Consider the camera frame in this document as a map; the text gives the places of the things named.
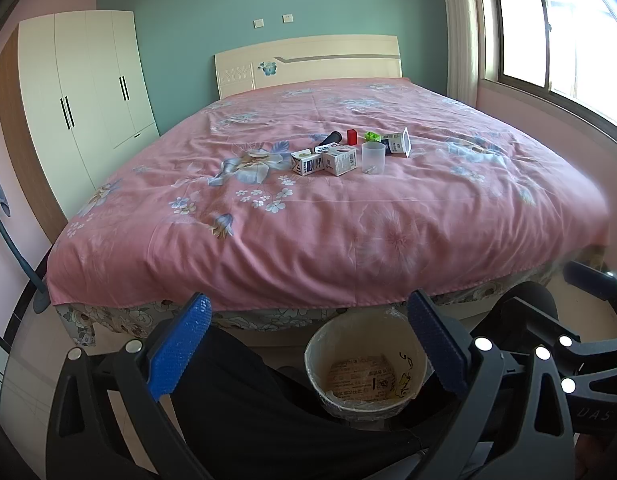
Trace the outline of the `white yogurt cup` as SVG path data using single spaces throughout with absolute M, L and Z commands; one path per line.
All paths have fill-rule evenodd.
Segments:
M 411 140 L 407 127 L 399 133 L 382 134 L 381 143 L 385 146 L 386 154 L 409 157 Z

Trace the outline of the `white red medicine box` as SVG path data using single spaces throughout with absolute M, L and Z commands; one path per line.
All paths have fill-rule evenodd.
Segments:
M 354 146 L 333 146 L 321 153 L 323 169 L 336 177 L 358 167 L 357 150 Z

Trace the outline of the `bright green toy brick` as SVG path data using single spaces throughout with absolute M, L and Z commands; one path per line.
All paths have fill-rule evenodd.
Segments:
M 380 142 L 382 139 L 382 136 L 380 136 L 380 134 L 372 132 L 372 131 L 368 131 L 365 134 L 365 140 L 367 142 Z

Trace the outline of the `black foam roller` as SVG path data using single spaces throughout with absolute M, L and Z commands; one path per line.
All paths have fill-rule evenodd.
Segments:
M 342 141 L 342 134 L 339 131 L 333 131 L 323 139 L 319 146 L 329 144 L 329 143 L 340 143 Z

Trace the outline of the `white paper trash bucket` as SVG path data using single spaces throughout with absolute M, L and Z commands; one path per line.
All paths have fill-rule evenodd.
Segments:
M 325 410 L 353 424 L 396 416 L 427 378 L 420 341 L 395 308 L 355 309 L 325 323 L 308 341 L 304 365 Z

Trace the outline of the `pink floral bed sheet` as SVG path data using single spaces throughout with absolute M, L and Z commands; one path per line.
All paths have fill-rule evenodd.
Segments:
M 409 157 L 361 169 L 365 134 L 407 127 Z M 348 145 L 348 129 L 358 144 Z M 319 143 L 333 131 L 340 143 Z M 354 146 L 341 177 L 301 177 L 291 154 Z M 250 91 L 145 148 L 72 218 L 49 255 L 53 304 L 218 311 L 380 306 L 608 246 L 592 180 L 526 133 L 405 79 Z

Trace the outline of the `clear plastic cup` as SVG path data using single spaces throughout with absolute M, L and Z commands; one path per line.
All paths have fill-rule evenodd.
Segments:
M 383 174 L 385 168 L 385 145 L 381 142 L 365 142 L 361 146 L 361 169 L 365 174 Z

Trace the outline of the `white blue medicine box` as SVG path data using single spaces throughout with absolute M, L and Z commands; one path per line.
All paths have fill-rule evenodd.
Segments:
M 310 150 L 293 152 L 291 154 L 292 171 L 301 177 L 314 174 L 323 169 L 322 154 Z

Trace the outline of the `red block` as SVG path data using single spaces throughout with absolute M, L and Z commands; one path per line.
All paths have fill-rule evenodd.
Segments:
M 358 132 L 355 129 L 348 129 L 346 133 L 346 141 L 348 145 L 357 145 Z

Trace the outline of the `white wardrobe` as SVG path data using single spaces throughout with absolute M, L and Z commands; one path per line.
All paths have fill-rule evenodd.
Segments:
M 130 11 L 47 14 L 17 24 L 0 54 L 0 124 L 48 240 L 159 136 Z

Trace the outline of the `cream bed headboard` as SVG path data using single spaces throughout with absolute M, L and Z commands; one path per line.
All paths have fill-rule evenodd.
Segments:
M 401 78 L 398 38 L 325 35 L 253 44 L 214 56 L 218 95 L 341 78 Z

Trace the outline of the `white curtain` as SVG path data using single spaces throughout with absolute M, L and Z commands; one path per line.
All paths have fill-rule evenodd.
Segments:
M 479 22 L 476 0 L 445 0 L 447 96 L 475 107 L 479 83 Z

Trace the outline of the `window with dark frame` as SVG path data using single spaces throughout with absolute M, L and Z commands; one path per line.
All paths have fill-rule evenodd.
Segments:
M 491 0 L 498 80 L 617 136 L 617 13 L 608 0 Z

